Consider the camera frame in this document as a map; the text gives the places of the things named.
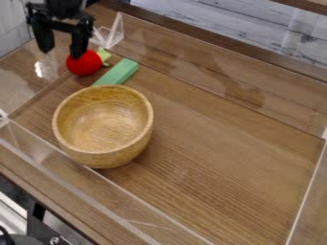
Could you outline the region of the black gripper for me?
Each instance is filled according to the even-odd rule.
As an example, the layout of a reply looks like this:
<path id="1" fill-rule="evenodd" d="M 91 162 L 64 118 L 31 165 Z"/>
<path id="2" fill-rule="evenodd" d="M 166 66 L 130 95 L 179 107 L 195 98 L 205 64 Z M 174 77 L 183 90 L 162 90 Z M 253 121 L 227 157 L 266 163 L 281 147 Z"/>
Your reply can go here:
<path id="1" fill-rule="evenodd" d="M 72 33 L 71 57 L 79 59 L 88 48 L 95 18 L 84 12 L 88 0 L 28 0 L 27 22 L 39 49 L 47 54 L 55 47 L 52 30 Z"/>

